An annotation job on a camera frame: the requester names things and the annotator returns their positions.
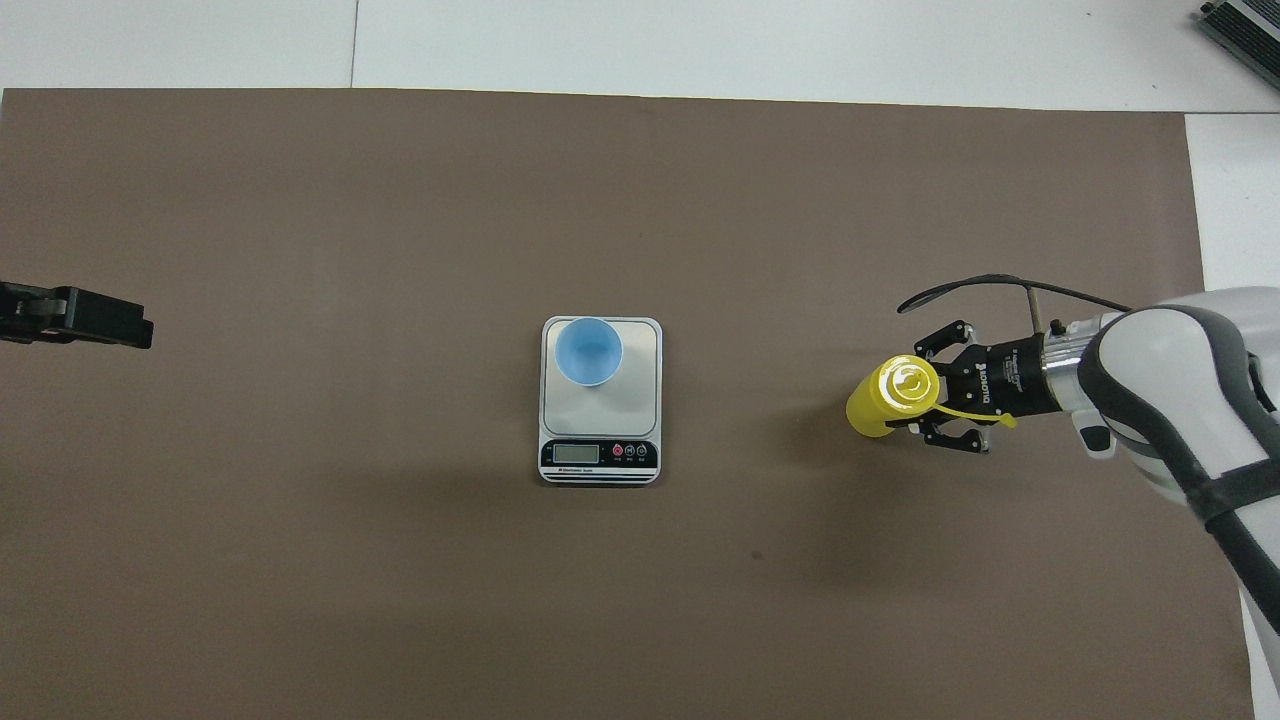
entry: blue plastic cup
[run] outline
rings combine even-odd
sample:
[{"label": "blue plastic cup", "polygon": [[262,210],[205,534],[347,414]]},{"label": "blue plastic cup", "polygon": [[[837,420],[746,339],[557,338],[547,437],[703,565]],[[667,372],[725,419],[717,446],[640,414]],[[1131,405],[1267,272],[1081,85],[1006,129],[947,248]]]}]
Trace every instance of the blue plastic cup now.
[{"label": "blue plastic cup", "polygon": [[580,386],[604,384],[621,365],[622,338],[599,318],[572,320],[556,340],[556,366]]}]

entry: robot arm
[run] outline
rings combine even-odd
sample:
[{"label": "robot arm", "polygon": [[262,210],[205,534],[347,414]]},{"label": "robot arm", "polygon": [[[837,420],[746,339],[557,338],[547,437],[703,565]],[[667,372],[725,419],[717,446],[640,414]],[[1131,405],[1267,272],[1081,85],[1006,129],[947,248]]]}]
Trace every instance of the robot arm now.
[{"label": "robot arm", "polygon": [[[1280,687],[1280,413],[1271,400],[1280,398],[1280,288],[1212,291],[1139,310],[1102,301],[1117,313],[1070,325],[1055,320],[1046,333],[1032,288],[1062,288],[979,275],[925,291],[899,311],[993,282],[1028,290],[1030,337],[983,345],[957,320],[918,342],[910,357],[929,368],[910,375],[906,389],[923,397],[920,378],[932,377],[946,383],[945,393],[933,388],[928,404],[909,411],[859,400],[877,391],[892,400],[904,389],[895,387],[899,375],[878,369],[850,397],[850,421],[870,437],[905,427],[927,445],[984,454],[998,416],[1061,411],[1089,456],[1110,457],[1119,445],[1157,491],[1185,502],[1222,548]],[[965,347],[955,360],[934,359],[957,343]],[[978,427],[943,434],[941,425],[956,415]]]},{"label": "robot arm", "polygon": [[1120,316],[1079,382],[1157,486],[1176,487],[1247,591],[1280,685],[1280,290],[1236,288]]}]

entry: brown tabletop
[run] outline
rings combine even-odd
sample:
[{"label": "brown tabletop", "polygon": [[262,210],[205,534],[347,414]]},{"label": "brown tabletop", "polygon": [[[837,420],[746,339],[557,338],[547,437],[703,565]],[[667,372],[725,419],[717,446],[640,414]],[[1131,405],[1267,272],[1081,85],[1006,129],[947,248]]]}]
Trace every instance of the brown tabletop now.
[{"label": "brown tabletop", "polygon": [[[1029,333],[929,284],[1198,290],[1179,115],[10,90],[0,242],[156,323],[0,347],[5,717],[1251,716],[1225,560],[1065,418],[842,416]],[[654,486],[539,482],[557,314],[663,324]]]}]

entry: scale platform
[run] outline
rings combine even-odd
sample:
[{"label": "scale platform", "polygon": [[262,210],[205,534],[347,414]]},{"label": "scale platform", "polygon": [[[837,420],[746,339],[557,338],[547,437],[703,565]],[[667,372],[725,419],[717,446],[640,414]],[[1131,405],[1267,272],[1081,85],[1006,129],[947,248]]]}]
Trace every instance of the scale platform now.
[{"label": "scale platform", "polygon": [[552,483],[643,486],[662,469],[662,325],[600,318],[618,331],[622,364],[582,387],[556,365],[556,341],[577,315],[543,325],[538,393],[538,473]]}]

